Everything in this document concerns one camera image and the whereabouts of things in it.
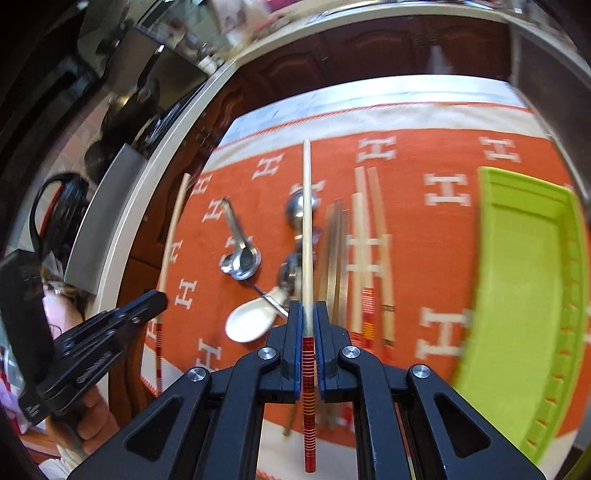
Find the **dark brown door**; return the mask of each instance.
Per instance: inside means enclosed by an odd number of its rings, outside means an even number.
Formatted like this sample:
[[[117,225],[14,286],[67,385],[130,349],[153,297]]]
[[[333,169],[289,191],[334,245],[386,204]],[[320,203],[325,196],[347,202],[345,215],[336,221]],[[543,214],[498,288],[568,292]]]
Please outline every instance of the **dark brown door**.
[[[318,35],[278,48],[240,68],[263,105],[334,84]]]
[[[424,17],[428,54],[440,46],[449,73],[508,80],[511,40],[506,24],[471,17]]]
[[[392,17],[322,32],[335,83],[422,73],[421,29],[416,17]]]

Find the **white spoon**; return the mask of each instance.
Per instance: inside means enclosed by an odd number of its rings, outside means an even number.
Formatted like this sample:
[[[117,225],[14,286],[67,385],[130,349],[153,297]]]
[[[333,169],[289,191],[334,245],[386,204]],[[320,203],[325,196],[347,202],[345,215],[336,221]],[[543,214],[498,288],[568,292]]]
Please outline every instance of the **white spoon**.
[[[274,287],[267,293],[278,304],[287,300],[287,293]],[[253,342],[273,326],[277,311],[263,298],[248,301],[236,308],[226,320],[226,335],[239,343]]]

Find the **kitchen counter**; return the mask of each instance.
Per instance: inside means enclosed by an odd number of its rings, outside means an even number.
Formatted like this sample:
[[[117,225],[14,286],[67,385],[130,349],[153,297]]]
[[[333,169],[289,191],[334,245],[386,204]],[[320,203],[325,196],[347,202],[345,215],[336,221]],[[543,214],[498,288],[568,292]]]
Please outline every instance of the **kitchen counter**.
[[[148,203],[158,186],[158,182],[190,128],[200,118],[214,96],[227,84],[240,67],[277,48],[315,33],[367,20],[413,15],[454,15],[510,24],[512,28],[519,28],[529,32],[547,48],[567,57],[569,62],[578,68],[581,75],[591,79],[589,66],[575,52],[561,46],[558,39],[519,18],[492,9],[466,5],[413,2],[410,4],[385,4],[351,9],[313,22],[310,22],[312,15],[300,18],[269,37],[253,43],[241,51],[233,60],[222,66],[208,79],[200,94],[193,99],[167,132],[151,156],[146,169],[129,197],[106,257],[98,294],[89,305],[87,314],[96,314],[102,310],[115,307],[135,235]]]

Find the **black pot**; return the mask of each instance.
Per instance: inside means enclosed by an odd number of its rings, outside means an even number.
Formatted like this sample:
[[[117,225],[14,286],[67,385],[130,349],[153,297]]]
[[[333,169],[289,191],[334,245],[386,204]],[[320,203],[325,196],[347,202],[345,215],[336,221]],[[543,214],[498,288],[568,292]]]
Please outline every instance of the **black pot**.
[[[50,204],[41,228],[37,232],[35,212],[45,189],[52,183],[61,183],[61,188]],[[74,246],[76,234],[88,208],[88,182],[74,172],[60,173],[45,181],[33,201],[29,215],[29,233],[33,249],[43,261],[50,252],[65,270]]]

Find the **table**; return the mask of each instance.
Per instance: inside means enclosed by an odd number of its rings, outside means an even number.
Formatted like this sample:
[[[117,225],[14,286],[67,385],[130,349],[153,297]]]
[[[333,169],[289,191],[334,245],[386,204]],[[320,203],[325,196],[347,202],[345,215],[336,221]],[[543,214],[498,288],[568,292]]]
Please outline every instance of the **table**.
[[[196,365],[210,370],[229,367],[264,344],[264,339],[238,344],[224,333],[228,314],[256,294],[219,271],[220,259],[232,250],[220,200],[231,198],[244,231],[261,250],[257,283],[270,290],[280,263],[294,248],[284,206],[301,180],[305,138],[312,140],[313,188],[322,200],[316,226],[323,226],[326,206],[334,199],[341,198],[350,208],[356,167],[377,168],[392,235],[392,363],[407,368],[425,362],[448,381],[461,359],[478,267],[478,167],[497,166],[572,185],[535,115],[510,85],[496,80],[364,80],[251,112],[235,121],[212,155],[177,228],[168,273],[170,306],[163,326],[165,386]],[[374,250],[374,263],[377,258]],[[379,299],[377,275],[375,284]],[[380,338],[379,320],[376,330]],[[152,388],[153,350],[149,331],[142,375]],[[376,353],[383,358],[379,345]],[[560,468],[583,418],[590,367],[587,347],[569,412],[539,465],[548,478]],[[305,475],[301,435],[281,435],[287,409],[265,409],[258,464],[264,478]],[[344,421],[340,423],[335,430],[319,433],[319,478],[356,478],[353,434]],[[301,416],[295,425],[300,432]]]

